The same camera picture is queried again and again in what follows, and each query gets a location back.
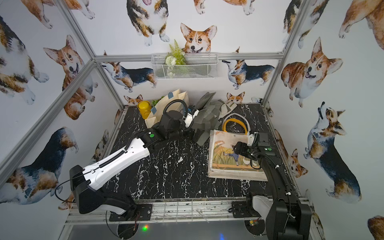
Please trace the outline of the cream bag with yellow handles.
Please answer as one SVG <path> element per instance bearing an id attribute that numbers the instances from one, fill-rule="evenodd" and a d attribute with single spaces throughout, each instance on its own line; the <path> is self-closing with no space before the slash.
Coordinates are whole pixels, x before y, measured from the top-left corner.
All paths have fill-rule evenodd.
<path id="1" fill-rule="evenodd" d="M 243 134 L 228 132 L 227 124 L 229 122 L 239 124 L 245 132 Z M 237 174 L 240 172 L 261 171 L 257 161 L 252 161 L 234 153 L 234 146 L 237 142 L 247 144 L 250 130 L 250 124 L 246 118 L 241 116 L 238 120 L 234 118 L 234 114 L 230 114 L 224 119 L 221 130 L 212 130 L 210 132 L 209 170 L 211 172 L 228 171 Z"/>

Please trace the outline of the cream canvas bag with photo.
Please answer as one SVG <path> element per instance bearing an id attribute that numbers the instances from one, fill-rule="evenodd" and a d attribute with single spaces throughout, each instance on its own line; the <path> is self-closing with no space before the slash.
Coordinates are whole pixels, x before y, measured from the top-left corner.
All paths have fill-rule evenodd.
<path id="1" fill-rule="evenodd" d="M 243 134 L 227 130 L 227 124 L 239 124 L 245 132 Z M 231 180 L 267 181 L 267 176 L 257 161 L 250 160 L 235 153 L 234 147 L 240 142 L 249 148 L 255 136 L 250 132 L 248 120 L 236 113 L 229 114 L 223 120 L 221 130 L 210 133 L 208 177 Z"/>

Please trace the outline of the grey-green canvas bag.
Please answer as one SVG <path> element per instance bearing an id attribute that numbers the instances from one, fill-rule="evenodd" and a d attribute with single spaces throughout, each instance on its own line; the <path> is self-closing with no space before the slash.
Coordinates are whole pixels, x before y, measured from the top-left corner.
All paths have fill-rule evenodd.
<path id="1" fill-rule="evenodd" d="M 194 118 L 192 130 L 195 134 L 192 138 L 193 142 L 202 146 L 210 137 L 211 130 L 215 130 L 220 126 L 221 105 L 226 103 L 223 100 L 213 101 L 216 92 L 205 93 L 196 103 L 195 107 L 199 110 L 197 117 Z"/>

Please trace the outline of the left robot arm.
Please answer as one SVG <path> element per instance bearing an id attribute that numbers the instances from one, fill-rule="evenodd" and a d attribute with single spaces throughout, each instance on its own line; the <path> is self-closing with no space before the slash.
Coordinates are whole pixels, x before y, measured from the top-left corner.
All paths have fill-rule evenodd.
<path id="1" fill-rule="evenodd" d="M 137 204 L 132 197 L 108 194 L 102 187 L 124 169 L 164 148 L 168 142 L 192 135 L 193 130 L 176 129 L 167 132 L 159 127 L 135 132 L 125 147 L 108 157 L 84 168 L 79 165 L 71 168 L 71 190 L 79 213 L 105 210 L 128 219 L 133 218 L 137 212 Z"/>

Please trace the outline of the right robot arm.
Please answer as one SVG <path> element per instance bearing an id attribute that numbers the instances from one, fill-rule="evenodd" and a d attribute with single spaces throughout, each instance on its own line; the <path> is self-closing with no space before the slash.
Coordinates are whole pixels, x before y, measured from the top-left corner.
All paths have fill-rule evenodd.
<path id="1" fill-rule="evenodd" d="M 272 147 L 266 132 L 247 133 L 247 142 L 237 142 L 237 155 L 257 161 L 272 187 L 272 198 L 251 196 L 249 206 L 265 221 L 269 240 L 308 240 L 312 219 L 310 206 L 302 204 L 284 162 Z"/>

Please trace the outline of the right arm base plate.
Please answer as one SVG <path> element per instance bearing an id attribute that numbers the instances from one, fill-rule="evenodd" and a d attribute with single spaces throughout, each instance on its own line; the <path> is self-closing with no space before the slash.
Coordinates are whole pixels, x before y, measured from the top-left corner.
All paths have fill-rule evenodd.
<path id="1" fill-rule="evenodd" d="M 260 218 L 261 215 L 255 211 L 247 202 L 232 202 L 228 210 L 234 218 Z"/>

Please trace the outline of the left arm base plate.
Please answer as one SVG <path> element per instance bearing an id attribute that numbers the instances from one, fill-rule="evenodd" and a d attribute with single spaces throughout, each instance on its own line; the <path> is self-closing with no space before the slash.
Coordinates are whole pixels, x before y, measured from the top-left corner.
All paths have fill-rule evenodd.
<path id="1" fill-rule="evenodd" d="M 139 204 L 132 207 L 122 215 L 111 212 L 109 217 L 110 222 L 125 222 L 125 221 L 149 221 L 153 210 L 152 204 Z"/>

